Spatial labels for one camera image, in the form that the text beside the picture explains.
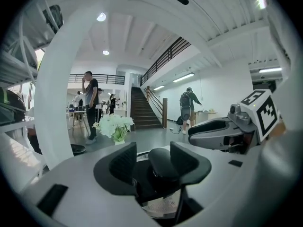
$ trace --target black metal railing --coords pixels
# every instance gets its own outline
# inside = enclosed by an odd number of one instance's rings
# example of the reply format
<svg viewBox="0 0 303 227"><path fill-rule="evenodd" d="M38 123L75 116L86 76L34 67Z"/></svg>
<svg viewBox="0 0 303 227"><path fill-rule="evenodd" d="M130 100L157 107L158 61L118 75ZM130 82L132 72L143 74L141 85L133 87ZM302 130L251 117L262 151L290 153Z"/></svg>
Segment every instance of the black metal railing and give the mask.
<svg viewBox="0 0 303 227"><path fill-rule="evenodd" d="M125 77L116 75L105 75L105 74L93 74L94 79L98 83L108 83L108 84L119 84L124 85ZM83 74L71 74L69 77L69 83L81 83Z"/></svg>
<svg viewBox="0 0 303 227"><path fill-rule="evenodd" d="M176 40L147 70L147 72L141 78L141 86L144 84L153 74L160 70L167 62L178 55L180 52L185 50L191 45L190 42L186 41L182 37Z"/></svg>

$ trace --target vase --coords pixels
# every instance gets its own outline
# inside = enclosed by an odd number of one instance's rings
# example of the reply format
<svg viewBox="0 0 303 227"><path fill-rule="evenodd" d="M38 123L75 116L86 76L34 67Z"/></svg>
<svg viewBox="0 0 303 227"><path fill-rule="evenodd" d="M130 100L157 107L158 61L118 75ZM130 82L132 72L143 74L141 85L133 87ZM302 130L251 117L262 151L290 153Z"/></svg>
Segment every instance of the vase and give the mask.
<svg viewBox="0 0 303 227"><path fill-rule="evenodd" d="M124 144L125 143L125 141L123 140L123 141L115 141L115 146L116 145L122 145L122 144Z"/></svg>

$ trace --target wooden post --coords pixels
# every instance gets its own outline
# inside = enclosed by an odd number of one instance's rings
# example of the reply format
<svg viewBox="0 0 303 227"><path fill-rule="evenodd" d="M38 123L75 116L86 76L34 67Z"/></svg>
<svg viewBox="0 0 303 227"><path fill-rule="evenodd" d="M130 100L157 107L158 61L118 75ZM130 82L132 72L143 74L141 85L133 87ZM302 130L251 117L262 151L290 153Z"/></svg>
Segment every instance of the wooden post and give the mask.
<svg viewBox="0 0 303 227"><path fill-rule="evenodd" d="M167 128L167 98L163 99L163 111L162 111L162 125L163 128Z"/></svg>
<svg viewBox="0 0 303 227"><path fill-rule="evenodd" d="M150 102L150 97L148 96L149 90L150 90L150 86L147 86L146 87L146 99L147 99L148 102Z"/></svg>

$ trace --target round ceiling light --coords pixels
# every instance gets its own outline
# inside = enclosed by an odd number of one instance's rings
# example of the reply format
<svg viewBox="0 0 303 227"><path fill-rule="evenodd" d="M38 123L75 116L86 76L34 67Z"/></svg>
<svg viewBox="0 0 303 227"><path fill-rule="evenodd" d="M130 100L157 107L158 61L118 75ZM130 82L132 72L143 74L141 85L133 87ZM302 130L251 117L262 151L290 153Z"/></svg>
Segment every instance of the round ceiling light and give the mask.
<svg viewBox="0 0 303 227"><path fill-rule="evenodd" d="M104 21L105 19L106 19L105 13L101 13L101 14L98 16L98 18L97 18L97 20L98 20L99 22L102 22L102 21Z"/></svg>

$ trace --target flower bouquet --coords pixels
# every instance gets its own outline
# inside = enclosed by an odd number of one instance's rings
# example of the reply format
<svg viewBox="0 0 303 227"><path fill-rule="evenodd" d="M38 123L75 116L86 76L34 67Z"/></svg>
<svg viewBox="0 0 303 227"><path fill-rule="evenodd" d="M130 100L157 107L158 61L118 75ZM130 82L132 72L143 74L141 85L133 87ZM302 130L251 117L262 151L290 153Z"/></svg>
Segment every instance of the flower bouquet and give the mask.
<svg viewBox="0 0 303 227"><path fill-rule="evenodd" d="M116 145L123 144L127 133L134 124L132 118L121 117L117 114L105 115L99 123L94 123L94 127L111 138Z"/></svg>

